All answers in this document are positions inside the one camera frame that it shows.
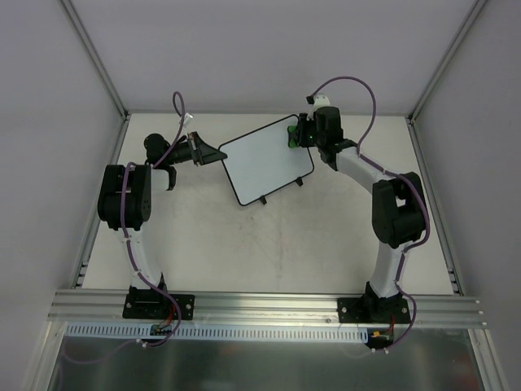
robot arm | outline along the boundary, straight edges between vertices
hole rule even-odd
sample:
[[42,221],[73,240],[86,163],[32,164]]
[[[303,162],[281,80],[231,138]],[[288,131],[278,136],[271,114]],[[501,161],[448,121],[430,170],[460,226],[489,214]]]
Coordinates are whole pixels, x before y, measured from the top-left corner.
[[[147,222],[151,216],[153,195],[158,191],[171,191],[176,184],[176,163],[192,160],[196,165],[206,165],[225,159],[225,153],[207,145],[196,132],[182,138],[157,167],[152,165],[163,158],[170,144],[159,134],[151,134],[145,139],[147,162],[135,165],[129,172],[125,188],[125,227],[130,241],[125,238],[121,227],[121,194],[125,167],[108,165],[103,175],[103,183],[98,199],[98,215],[116,232],[124,247],[132,279],[129,294],[125,300],[123,317],[127,319],[165,319],[171,304],[164,295],[151,289],[138,276],[139,270],[144,279],[162,292],[168,292],[163,273],[150,249]],[[129,243],[130,259],[127,249]]]
[[[371,194],[372,225],[380,242],[366,292],[354,304],[342,305],[347,311],[339,314],[340,320],[388,323],[393,316],[403,318],[401,310],[407,304],[396,282],[405,264],[404,250],[419,240],[426,228],[420,205],[405,182],[377,169],[378,165],[370,163],[372,160],[361,156],[355,142],[344,138],[339,109],[330,106],[324,95],[314,98],[312,111],[300,114],[297,126],[288,128],[288,147],[316,147],[324,163],[353,178]],[[425,203],[420,177],[415,173],[401,177],[411,183]]]
[[[381,173],[361,159],[356,147],[349,147],[336,155],[336,168],[342,174],[357,181],[371,194],[375,183],[393,180],[392,177]],[[389,244],[379,242],[374,273],[368,283],[379,298],[394,297],[399,293],[396,289],[395,279],[403,250],[411,243],[411,241],[406,241],[396,248],[392,248]]]

white wall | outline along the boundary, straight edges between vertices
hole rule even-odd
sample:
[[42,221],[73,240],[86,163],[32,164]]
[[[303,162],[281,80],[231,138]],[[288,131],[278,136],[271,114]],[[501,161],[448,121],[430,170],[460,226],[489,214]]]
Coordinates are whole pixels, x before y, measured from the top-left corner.
[[521,386],[521,2],[489,2],[418,123],[466,293]]
[[[295,112],[339,75],[408,114],[474,0],[75,0],[128,109]],[[370,113],[363,87],[328,89]]]
[[119,117],[55,0],[0,11],[0,389],[65,287]]

floor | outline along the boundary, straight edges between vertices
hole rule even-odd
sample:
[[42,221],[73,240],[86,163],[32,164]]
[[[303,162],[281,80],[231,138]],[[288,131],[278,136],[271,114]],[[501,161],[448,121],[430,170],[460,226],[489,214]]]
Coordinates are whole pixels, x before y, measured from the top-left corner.
[[[188,131],[218,147],[277,121],[281,115],[199,114]],[[343,116],[346,138],[358,140],[367,116]],[[143,163],[144,138],[177,131],[174,114],[133,114],[119,163]],[[419,173],[402,117],[378,117],[364,152],[390,169]],[[371,198],[351,178],[336,173],[312,150],[315,170],[304,185],[291,184],[240,206],[220,162],[176,165],[173,191],[155,195],[152,252],[169,289],[214,292],[360,293],[370,278],[378,240],[371,227]],[[453,293],[434,223],[431,239],[408,260],[403,287],[413,294]],[[126,289],[125,253],[105,223],[91,253],[84,288]]]

black bracket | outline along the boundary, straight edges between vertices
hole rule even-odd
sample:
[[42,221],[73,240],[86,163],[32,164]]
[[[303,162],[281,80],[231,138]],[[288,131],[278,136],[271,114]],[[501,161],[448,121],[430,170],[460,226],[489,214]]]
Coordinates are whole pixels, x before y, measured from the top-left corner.
[[[167,292],[166,284],[161,277],[160,284],[157,287],[163,292]],[[181,320],[192,320],[195,310],[195,296],[185,294],[169,294],[178,304],[181,310]],[[154,289],[137,289],[130,287],[129,293],[125,298],[125,306],[123,307],[124,319],[166,319],[170,314],[172,302],[163,294]]]
[[[147,150],[147,162],[150,164],[157,162],[170,148],[170,143],[157,133],[149,134],[143,144]],[[188,137],[183,136],[179,139],[158,168],[188,160],[192,160],[195,165],[207,165],[227,157],[224,152],[206,144],[197,132],[192,132]]]
[[[171,295],[178,304],[179,309],[181,310],[181,320],[192,320],[194,318],[194,310],[195,310],[195,296],[194,295]],[[123,308],[123,318],[124,319],[156,319],[163,320],[169,316],[170,306],[172,302],[167,300],[169,305],[164,307],[164,305],[152,308],[152,307],[144,307],[139,305],[132,305],[128,296],[125,300],[125,307]],[[179,319],[177,311],[173,315],[173,319]]]
[[380,298],[370,284],[361,297],[339,297],[336,301],[339,323],[390,323],[409,324],[409,304],[401,294]]

purple cable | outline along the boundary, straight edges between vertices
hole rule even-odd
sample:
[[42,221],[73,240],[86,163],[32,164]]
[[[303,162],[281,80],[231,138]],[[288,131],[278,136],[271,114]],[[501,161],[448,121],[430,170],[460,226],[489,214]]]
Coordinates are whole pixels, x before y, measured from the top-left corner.
[[324,84],[322,84],[320,87],[318,87],[311,94],[311,96],[315,96],[316,94],[318,94],[322,90],[322,88],[324,88],[325,86],[331,84],[333,81],[337,81],[337,80],[353,80],[353,81],[356,81],[357,83],[362,84],[369,91],[369,95],[371,95],[371,100],[373,101],[373,113],[371,114],[371,121],[369,123],[369,126],[367,126],[367,130],[360,137],[360,141],[358,142],[358,145],[357,145],[357,153],[358,153],[358,155],[360,155],[360,145],[364,141],[364,139],[366,139],[367,134],[369,134],[371,129],[373,129],[374,121],[376,120],[376,96],[374,96],[374,91],[373,91],[373,89],[371,87],[369,87],[369,84],[367,84],[362,79],[359,79],[358,77],[353,77],[353,76],[337,76],[337,77],[333,77],[332,79],[329,79]]
[[[179,97],[179,102],[181,102],[181,111],[179,112],[179,109],[177,108],[176,104],[176,96]],[[166,152],[162,155],[162,157],[153,164],[152,168],[154,169],[158,165],[161,164],[161,162],[166,158],[166,156],[169,155],[169,153],[173,150],[173,148],[176,146],[176,143],[179,139],[179,136],[181,136],[182,127],[185,125],[185,115],[186,115],[186,109],[185,109],[185,100],[182,98],[182,95],[179,91],[175,91],[172,95],[172,103],[173,108],[175,109],[176,113],[181,117],[181,120],[179,121],[179,130],[177,131],[176,138],[173,140],[172,144],[170,144],[169,149],[166,150]]]
[[413,196],[416,199],[416,202],[418,202],[418,205],[419,205],[419,207],[420,207],[420,209],[422,211],[423,219],[425,220],[425,235],[423,236],[423,239],[418,241],[418,242],[416,242],[416,243],[412,243],[411,245],[409,245],[406,248],[404,248],[404,250],[403,250],[403,252],[401,254],[401,257],[400,257],[400,263],[398,264],[398,271],[396,272],[396,277],[395,277],[396,289],[398,290],[399,293],[401,293],[402,296],[407,297],[413,303],[413,315],[412,315],[410,324],[407,327],[407,329],[404,331],[404,333],[397,340],[395,340],[392,343],[392,345],[388,346],[388,348],[390,348],[390,347],[396,345],[401,340],[403,340],[404,337],[407,336],[409,334],[410,330],[413,328],[414,322],[416,322],[416,313],[418,312],[418,305],[416,303],[416,300],[410,294],[405,292],[400,287],[400,283],[399,282],[400,282],[401,274],[403,272],[403,268],[404,268],[404,265],[405,265],[405,254],[408,251],[410,251],[411,249],[416,248],[418,246],[421,246],[422,244],[425,244],[425,242],[428,241],[428,239],[429,239],[429,237],[431,235],[431,222],[430,222],[430,219],[429,219],[429,213],[427,211],[427,207],[423,203],[422,197],[419,195],[418,191],[416,190],[416,187],[414,187],[413,183],[409,179],[407,179],[403,175],[400,175],[400,174],[397,174],[397,173],[393,173],[392,171],[387,171],[382,165],[379,165],[378,163],[376,163],[375,161],[371,160],[369,157],[367,157],[365,155],[362,155],[362,153],[361,153],[361,144],[366,139],[367,134],[369,134],[370,130],[373,128],[373,124],[374,124],[374,121],[376,119],[376,97],[374,96],[374,91],[371,89],[371,87],[369,87],[369,85],[365,81],[363,81],[362,79],[359,79],[357,77],[338,76],[338,77],[333,77],[332,79],[326,81],[324,84],[319,86],[311,95],[314,96],[314,95],[318,94],[318,92],[320,92],[320,90],[322,88],[324,88],[328,84],[332,83],[333,81],[337,81],[337,80],[353,80],[353,81],[357,81],[358,83],[362,84],[369,91],[369,94],[371,95],[371,100],[373,101],[373,113],[371,115],[371,121],[369,123],[369,126],[367,127],[367,130],[360,137],[360,140],[358,141],[358,144],[357,144],[357,154],[358,154],[358,156],[364,162],[368,163],[369,165],[371,165],[372,167],[374,167],[375,169],[380,171],[382,174],[387,174],[390,177],[398,178],[401,181],[403,181],[409,187],[411,192],[413,193]]
[[169,299],[172,302],[172,304],[175,307],[176,312],[177,312],[177,323],[176,323],[175,327],[172,328],[172,331],[169,334],[167,334],[162,340],[160,340],[158,342],[147,343],[147,346],[156,347],[156,346],[161,346],[163,343],[165,343],[178,330],[179,326],[181,325],[181,308],[179,308],[179,304],[173,299],[173,297],[171,297],[168,293],[165,293],[164,291],[162,291],[161,289],[156,287],[153,283],[148,281],[144,275],[141,274],[141,272],[139,271],[138,265],[136,264],[136,261],[134,259],[134,254],[132,253],[132,246],[131,246],[131,242],[130,242],[130,238],[129,238],[129,232],[127,231],[127,227],[125,225],[125,199],[126,199],[127,184],[129,182],[130,169],[135,165],[136,165],[135,163],[129,162],[125,167],[125,173],[123,174],[123,186],[121,187],[121,206],[120,206],[121,230],[123,231],[124,237],[127,239],[126,247],[127,247],[127,251],[129,252],[130,263],[132,264],[132,268],[134,269],[134,271],[138,274],[139,279],[142,280],[148,287],[150,287],[150,289],[155,290],[156,292],[160,293],[161,295],[163,295],[164,297]]
[[62,345],[62,356],[69,362],[73,363],[73,364],[76,364],[76,365],[92,365],[92,364],[99,364],[101,362],[104,362],[105,360],[109,359],[110,357],[112,357],[114,354],[116,354],[117,352],[119,352],[121,349],[123,349],[126,345],[130,345],[132,343],[136,343],[136,340],[126,340],[125,342],[123,342],[121,345],[119,345],[117,348],[115,348],[113,351],[105,354],[103,357],[101,358],[96,358],[94,360],[76,360],[75,358],[72,358],[71,356],[69,356],[67,354],[67,352],[65,351],[65,342],[63,343]]

